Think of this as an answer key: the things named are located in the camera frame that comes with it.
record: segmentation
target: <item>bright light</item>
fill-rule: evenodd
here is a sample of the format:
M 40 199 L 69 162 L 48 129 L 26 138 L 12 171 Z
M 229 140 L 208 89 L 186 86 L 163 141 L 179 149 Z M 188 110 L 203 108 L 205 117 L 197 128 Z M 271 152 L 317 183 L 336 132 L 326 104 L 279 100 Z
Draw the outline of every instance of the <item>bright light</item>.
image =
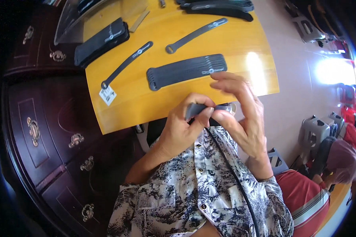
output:
M 344 58 L 327 58 L 316 68 L 318 80 L 323 84 L 356 84 L 355 71 L 350 61 Z
M 254 92 L 260 96 L 265 95 L 268 90 L 266 88 L 266 81 L 264 70 L 262 68 L 261 59 L 258 57 L 257 53 L 249 52 L 247 55 L 247 65 L 249 72 L 251 74 L 251 81 L 253 83 Z

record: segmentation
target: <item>barcode label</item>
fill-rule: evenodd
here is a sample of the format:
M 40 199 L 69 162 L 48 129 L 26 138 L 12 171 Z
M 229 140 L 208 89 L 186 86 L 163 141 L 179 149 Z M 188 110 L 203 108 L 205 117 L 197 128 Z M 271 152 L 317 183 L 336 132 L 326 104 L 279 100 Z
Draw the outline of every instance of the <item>barcode label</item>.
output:
M 99 92 L 100 97 L 104 100 L 104 102 L 109 106 L 114 98 L 116 97 L 116 93 L 110 86 L 107 89 L 101 89 Z

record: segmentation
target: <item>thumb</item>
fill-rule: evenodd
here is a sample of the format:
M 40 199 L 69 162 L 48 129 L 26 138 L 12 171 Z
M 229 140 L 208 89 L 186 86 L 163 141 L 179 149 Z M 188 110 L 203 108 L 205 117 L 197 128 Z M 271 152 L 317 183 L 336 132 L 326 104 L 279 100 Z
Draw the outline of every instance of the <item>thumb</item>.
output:
M 198 116 L 195 117 L 194 122 L 189 127 L 191 134 L 199 134 L 204 127 L 209 126 L 209 118 L 211 118 L 212 113 L 214 112 L 213 107 L 207 107 Z
M 245 140 L 247 135 L 243 127 L 230 112 L 225 110 L 216 110 L 211 117 L 228 131 L 229 135 L 231 135 L 236 143 L 244 143 L 243 140 Z

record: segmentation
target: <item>wooden table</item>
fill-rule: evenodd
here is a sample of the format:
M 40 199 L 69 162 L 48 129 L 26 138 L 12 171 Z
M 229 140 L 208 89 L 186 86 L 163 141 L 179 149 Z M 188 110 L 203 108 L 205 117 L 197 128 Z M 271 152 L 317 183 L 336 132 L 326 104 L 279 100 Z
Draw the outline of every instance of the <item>wooden table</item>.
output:
M 148 1 L 150 13 L 136 32 L 131 33 L 128 41 L 102 55 L 86 68 L 92 105 L 103 134 L 164 118 L 190 92 L 208 95 L 216 104 L 236 100 L 231 95 L 210 88 L 209 84 L 213 80 L 209 76 L 173 84 L 159 91 L 149 89 L 147 69 L 184 59 L 223 54 L 228 71 L 247 77 L 252 82 L 257 95 L 279 92 L 273 56 L 254 12 L 251 12 L 254 18 L 252 22 L 226 17 L 228 23 L 195 38 L 179 48 L 176 53 L 168 54 L 165 52 L 166 45 L 176 42 L 222 16 L 186 14 L 179 9 L 174 0 L 166 0 L 166 8 L 161 9 L 158 2 L 158 0 Z M 113 15 L 114 18 L 111 19 L 112 15 L 108 12 L 97 13 L 96 16 L 98 14 L 100 16 L 87 25 L 98 29 L 104 28 L 117 17 Z M 136 18 L 123 20 L 131 27 Z M 148 41 L 154 43 L 152 48 L 138 57 L 110 83 L 117 96 L 107 106 L 99 96 L 100 83 Z

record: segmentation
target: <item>blue and white shirt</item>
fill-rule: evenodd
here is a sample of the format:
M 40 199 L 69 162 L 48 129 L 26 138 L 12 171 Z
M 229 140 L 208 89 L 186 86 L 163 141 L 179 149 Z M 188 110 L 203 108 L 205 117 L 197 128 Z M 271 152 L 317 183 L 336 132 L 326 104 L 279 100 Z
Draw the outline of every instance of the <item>blue and white shirt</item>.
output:
M 121 185 L 108 236 L 186 237 L 206 221 L 222 236 L 291 237 L 293 218 L 275 177 L 257 181 L 237 155 L 237 144 L 221 126 L 210 127 L 239 178 L 247 203 L 212 137 L 204 129 L 195 143 L 162 163 L 146 183 Z

